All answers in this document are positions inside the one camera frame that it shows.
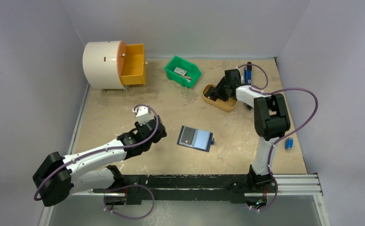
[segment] white enclosure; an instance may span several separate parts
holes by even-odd
[[[365,1],[0,0],[0,225],[39,223],[33,173],[68,149],[85,43],[111,40],[152,58],[278,57],[284,87],[319,98],[298,136],[331,224],[365,223]],[[287,98],[298,126],[313,101]]]

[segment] yellow drawer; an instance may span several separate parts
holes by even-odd
[[[126,46],[126,56],[120,76],[123,85],[146,84],[144,44]]]

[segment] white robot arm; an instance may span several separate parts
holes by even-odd
[[[37,188],[44,183],[40,189],[44,206],[58,204],[72,193],[109,188],[118,175],[121,175],[117,167],[108,166],[101,170],[93,170],[141,155],[149,150],[152,143],[157,143],[167,136],[160,117],[151,116],[148,107],[140,106],[133,109],[133,112],[137,119],[135,128],[111,142],[82,153],[61,157],[55,152],[47,156],[33,176]],[[62,169],[48,179],[47,177],[59,167]]]
[[[261,90],[241,83],[238,69],[226,70],[209,99],[215,101],[228,98],[244,102],[249,109],[254,109],[254,127],[259,135],[256,157],[250,166],[249,174],[254,184],[264,184],[271,180],[268,166],[272,168],[274,153],[269,156],[273,143],[290,129],[290,120],[281,94],[265,95]]]

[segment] metal frame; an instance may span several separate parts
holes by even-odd
[[[86,110],[87,101],[89,97],[91,87],[87,85],[87,90],[84,95],[80,112],[77,117],[76,125],[72,134],[71,143],[69,145],[68,154],[73,154],[76,149],[76,144],[79,138],[79,132],[81,124],[84,118],[84,112]],[[318,178],[318,175],[289,175],[281,174],[274,175],[278,183],[278,195],[312,195],[316,203],[318,216],[322,226],[330,226],[328,220],[328,214],[325,208],[325,203],[323,200],[322,188]],[[93,193],[92,190],[74,193],[73,195],[87,196],[87,195],[100,195],[103,193]],[[262,196],[263,193],[245,193],[245,197],[256,197]],[[107,193],[106,196],[114,197],[124,197],[124,193]],[[51,220],[52,212],[54,207],[44,207],[39,226],[48,226]]]

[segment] purple cable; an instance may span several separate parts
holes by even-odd
[[[100,153],[100,152],[104,152],[104,151],[106,151],[106,150],[114,150],[114,149],[121,149],[121,148],[131,148],[131,147],[136,147],[136,146],[139,146],[139,145],[142,145],[142,144],[144,144],[144,143],[146,143],[146,142],[148,142],[154,135],[155,135],[155,133],[156,133],[156,131],[158,130],[158,127],[159,127],[159,117],[158,117],[158,114],[156,114],[156,111],[153,109],[153,108],[151,108],[149,105],[136,105],[135,107],[134,107],[134,109],[136,109],[137,107],[139,107],[139,106],[145,106],[145,107],[148,107],[151,111],[153,111],[153,114],[155,115],[155,118],[156,118],[156,126],[155,126],[155,129],[154,129],[154,131],[152,132],[152,134],[148,137],[148,138],[146,138],[145,140],[143,140],[143,141],[141,141],[141,142],[139,142],[139,143],[137,143],[137,144],[133,144],[133,145],[126,145],[126,146],[114,146],[114,147],[108,147],[108,149],[105,149],[105,148],[102,148],[102,149],[98,149],[98,150],[95,150],[95,151],[93,151],[93,152],[90,152],[90,153],[86,153],[86,154],[83,154],[83,155],[81,155],[81,156],[79,156],[79,157],[76,157],[75,158],[75,161],[79,161],[79,160],[81,160],[81,159],[83,159],[83,158],[85,158],[85,157],[87,157],[87,156],[90,156],[90,155],[93,155],[93,154],[97,154],[97,153]],[[34,197],[33,197],[33,199],[35,200],[35,201],[40,201],[40,200],[42,200],[42,198],[40,197],[40,198],[38,198],[37,196],[39,195],[39,192],[40,192],[40,190],[43,188],[43,186],[55,175],[55,174],[57,174],[59,171],[61,171],[63,168],[65,168],[65,167],[67,167],[67,166],[69,166],[70,164],[72,164],[73,163],[73,161],[68,161],[67,163],[65,163],[65,164],[63,164],[62,166],[60,166],[60,167],[58,167],[56,170],[54,170],[54,172],[52,172],[48,177],[46,177],[44,180],[43,180],[43,182],[39,185],[39,187],[37,188],[37,190],[36,190],[36,192],[34,193]]]
[[[116,189],[107,189],[106,191],[109,192],[109,193],[111,193],[111,192],[115,192],[115,191],[119,191],[119,190],[122,190],[122,189],[129,188],[129,187],[141,187],[141,188],[147,190],[149,192],[149,194],[151,195],[151,197],[152,197],[152,206],[151,206],[151,209],[146,214],[144,214],[144,215],[142,215],[140,217],[129,217],[129,216],[123,215],[121,213],[115,212],[115,211],[109,209],[106,206],[105,198],[103,198],[103,204],[105,206],[105,209],[104,210],[107,210],[107,211],[109,211],[109,212],[111,212],[111,213],[113,213],[113,214],[115,214],[115,215],[117,215],[119,217],[126,218],[126,219],[129,219],[129,220],[140,220],[142,218],[147,217],[152,212],[153,208],[155,207],[155,197],[153,196],[153,193],[150,191],[149,188],[147,188],[147,187],[145,187],[143,185],[128,185],[128,186],[119,187],[119,188],[116,188]]]
[[[265,89],[269,85],[269,77],[267,76],[266,71],[263,70],[259,65],[245,64],[245,65],[238,66],[237,68],[241,68],[241,67],[244,67],[244,66],[255,66],[255,67],[259,68],[263,72],[264,76],[266,76],[266,85],[264,87],[261,87],[260,88],[260,87],[257,87],[255,85],[252,85],[252,87],[255,87],[256,89]]]
[[[260,91],[258,91],[258,90],[255,90],[255,89],[250,89],[251,91],[253,91],[253,92],[256,92],[256,93],[262,93],[262,92],[260,92]],[[309,123],[309,121],[314,117],[314,115],[316,114],[316,112],[317,112],[317,109],[318,109],[318,99],[317,99],[317,97],[316,97],[316,95],[313,93],[313,92],[311,92],[310,90],[308,90],[308,89],[304,89],[304,88],[286,88],[286,89],[279,89],[279,90],[276,90],[276,91],[274,91],[274,92],[271,92],[271,93],[262,93],[262,94],[264,94],[264,95],[273,95],[273,94],[276,94],[276,93],[280,93],[280,92],[284,92],[284,91],[291,91],[291,90],[297,90],[297,91],[303,91],[303,92],[306,92],[306,93],[309,93],[310,95],[312,95],[313,96],[313,98],[314,98],[314,101],[316,102],[316,105],[315,105],[315,107],[314,107],[314,111],[313,111],[313,113],[311,113],[311,115],[310,115],[310,117],[302,124],[302,125],[300,125],[299,127],[297,127],[296,129],[294,129],[292,132],[290,132],[290,133],[288,133],[288,134],[286,134],[285,136],[283,136],[283,137],[281,137],[281,138],[279,138],[278,140],[276,140],[274,143],[273,143],[273,145],[270,147],[270,150],[269,150],[269,155],[268,155],[268,158],[267,158],[267,169],[268,169],[268,171],[269,171],[269,174],[270,174],[270,176],[272,177],[272,179],[275,181],[275,195],[274,195],[274,197],[271,199],[271,201],[269,202],[269,203],[267,203],[267,205],[265,206],[265,207],[263,207],[263,208],[261,208],[261,209],[258,209],[257,211],[263,211],[263,210],[266,210],[274,201],[275,201],[275,199],[277,198],[277,193],[278,193],[278,183],[277,183],[277,180],[275,179],[275,177],[274,177],[274,174],[272,173],[272,171],[271,171],[271,169],[270,169],[270,167],[269,167],[269,165],[270,165],[270,162],[271,162],[271,153],[272,153],[272,151],[273,151],[273,149],[274,149],[274,145],[276,145],[278,142],[280,142],[281,140],[283,140],[283,139],[285,139],[285,138],[287,138],[288,136],[290,136],[290,135],[292,135],[292,134],[294,134],[294,133],[296,133],[297,131],[299,131],[300,129],[302,129],[305,125],[307,125],[307,123]]]

